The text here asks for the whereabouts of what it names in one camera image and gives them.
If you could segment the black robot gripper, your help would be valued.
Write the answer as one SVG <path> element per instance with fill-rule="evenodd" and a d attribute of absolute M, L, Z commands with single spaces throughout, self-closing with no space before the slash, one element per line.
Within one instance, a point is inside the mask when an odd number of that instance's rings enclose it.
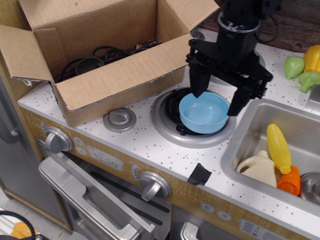
<path fill-rule="evenodd" d="M 262 25 L 273 16 L 271 0 L 226 0 L 218 15 L 216 42 L 192 39 L 186 61 L 190 90 L 196 97 L 204 93 L 211 76 L 237 87 L 228 116 L 238 116 L 250 100 L 261 98 L 272 74 L 258 63 L 254 54 Z"/>

